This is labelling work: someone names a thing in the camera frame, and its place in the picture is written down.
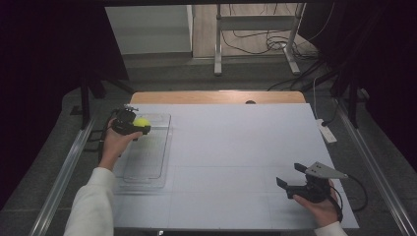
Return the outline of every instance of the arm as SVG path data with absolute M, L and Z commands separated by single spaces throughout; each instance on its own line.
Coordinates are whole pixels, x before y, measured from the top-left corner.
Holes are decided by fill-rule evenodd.
M 331 197 L 337 201 L 337 196 L 334 189 L 331 189 Z M 340 222 L 337 221 L 337 212 L 333 204 L 329 200 L 324 200 L 321 203 L 313 204 L 310 201 L 294 195 L 294 200 L 301 206 L 308 209 L 316 219 L 319 228 L 315 230 L 318 236 L 346 236 L 346 233 L 341 228 Z
M 111 128 L 107 130 L 102 159 L 89 182 L 78 191 L 64 235 L 113 235 L 112 187 L 115 177 L 111 171 L 128 143 L 141 135 L 138 132 L 121 136 Z

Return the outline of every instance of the power strip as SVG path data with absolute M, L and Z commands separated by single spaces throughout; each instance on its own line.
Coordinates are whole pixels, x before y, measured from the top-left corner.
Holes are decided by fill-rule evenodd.
M 323 138 L 327 144 L 333 144 L 337 142 L 336 137 L 333 135 L 331 130 L 327 126 L 322 126 L 323 119 L 317 119 L 317 126 L 319 127 L 320 132 L 322 132 Z

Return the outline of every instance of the white tabletop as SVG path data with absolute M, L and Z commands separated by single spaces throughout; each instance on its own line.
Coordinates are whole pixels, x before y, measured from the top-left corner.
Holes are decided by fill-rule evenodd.
M 163 188 L 115 195 L 115 227 L 158 230 L 294 230 L 313 216 L 276 186 L 304 185 L 294 162 L 333 167 L 309 104 L 140 105 L 171 115 L 173 136 Z M 342 226 L 358 228 L 343 197 Z

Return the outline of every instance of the yellow object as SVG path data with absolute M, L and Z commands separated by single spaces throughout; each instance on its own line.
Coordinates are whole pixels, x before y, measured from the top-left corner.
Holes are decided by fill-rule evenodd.
M 135 119 L 133 121 L 133 125 L 138 126 L 138 127 L 145 127 L 145 126 L 150 126 L 150 122 L 144 117 L 141 117 L 141 118 Z

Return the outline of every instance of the sleeve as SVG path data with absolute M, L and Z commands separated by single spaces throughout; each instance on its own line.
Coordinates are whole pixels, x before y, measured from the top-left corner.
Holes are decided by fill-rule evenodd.
M 328 226 L 315 229 L 314 232 L 317 236 L 347 236 L 347 234 L 341 228 L 339 221 Z
M 93 170 L 89 182 L 76 194 L 65 236 L 113 235 L 114 183 L 110 170 L 100 167 Z

